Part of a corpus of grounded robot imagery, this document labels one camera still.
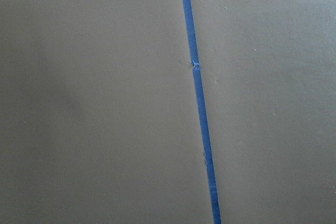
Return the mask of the blue tape line long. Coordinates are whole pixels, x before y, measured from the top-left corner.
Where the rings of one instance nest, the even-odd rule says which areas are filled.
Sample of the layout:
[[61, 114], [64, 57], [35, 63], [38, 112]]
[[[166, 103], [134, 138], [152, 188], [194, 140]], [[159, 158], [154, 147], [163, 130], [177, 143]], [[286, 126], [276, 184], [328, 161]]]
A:
[[196, 40], [196, 30], [193, 17], [192, 1], [191, 0], [182, 0], [186, 33], [188, 39], [188, 47], [190, 51], [190, 59], [192, 65], [192, 73], [195, 87], [196, 103], [198, 109], [198, 117], [200, 122], [200, 129], [203, 141], [203, 150], [205, 155], [205, 166], [207, 172], [207, 181], [209, 188], [209, 195], [211, 200], [211, 208], [213, 215], [213, 222], [215, 224], [222, 223], [219, 200], [218, 200], [218, 191], [217, 183], [215, 176], [215, 167], [213, 162], [213, 153], [211, 146], [211, 138], [208, 127], [208, 118], [203, 90], [202, 82], [202, 72], [201, 64], [198, 56], [197, 40]]

